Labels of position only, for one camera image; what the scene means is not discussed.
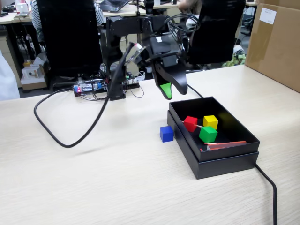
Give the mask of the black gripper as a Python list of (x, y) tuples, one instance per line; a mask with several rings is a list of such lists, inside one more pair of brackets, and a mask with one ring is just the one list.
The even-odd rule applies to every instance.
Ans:
[(171, 86), (174, 85), (180, 94), (186, 95), (188, 83), (186, 68), (180, 58), (181, 46), (173, 37), (165, 34), (161, 36), (144, 36), (142, 45), (142, 67), (153, 65), (155, 84), (164, 98), (173, 97)]

